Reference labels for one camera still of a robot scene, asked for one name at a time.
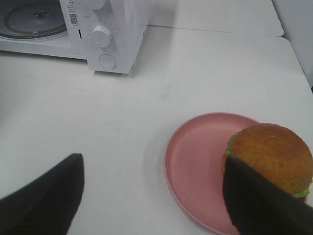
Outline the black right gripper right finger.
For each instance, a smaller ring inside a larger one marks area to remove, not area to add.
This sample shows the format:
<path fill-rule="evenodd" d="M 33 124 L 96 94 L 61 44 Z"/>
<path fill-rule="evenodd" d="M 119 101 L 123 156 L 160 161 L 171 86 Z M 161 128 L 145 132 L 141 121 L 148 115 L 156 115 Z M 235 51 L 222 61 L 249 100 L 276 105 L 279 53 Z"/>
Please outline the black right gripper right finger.
<path fill-rule="evenodd" d="M 239 158 L 225 163 L 223 197 L 241 235 L 311 235 L 313 209 L 287 194 Z"/>

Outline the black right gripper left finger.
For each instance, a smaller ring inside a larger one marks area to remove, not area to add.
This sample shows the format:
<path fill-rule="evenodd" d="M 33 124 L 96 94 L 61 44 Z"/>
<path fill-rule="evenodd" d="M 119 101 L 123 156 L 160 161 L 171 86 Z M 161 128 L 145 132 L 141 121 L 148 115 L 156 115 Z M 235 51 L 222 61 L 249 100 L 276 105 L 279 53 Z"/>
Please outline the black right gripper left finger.
<path fill-rule="evenodd" d="M 65 235 L 84 191 L 84 160 L 73 153 L 0 200 L 2 235 Z"/>

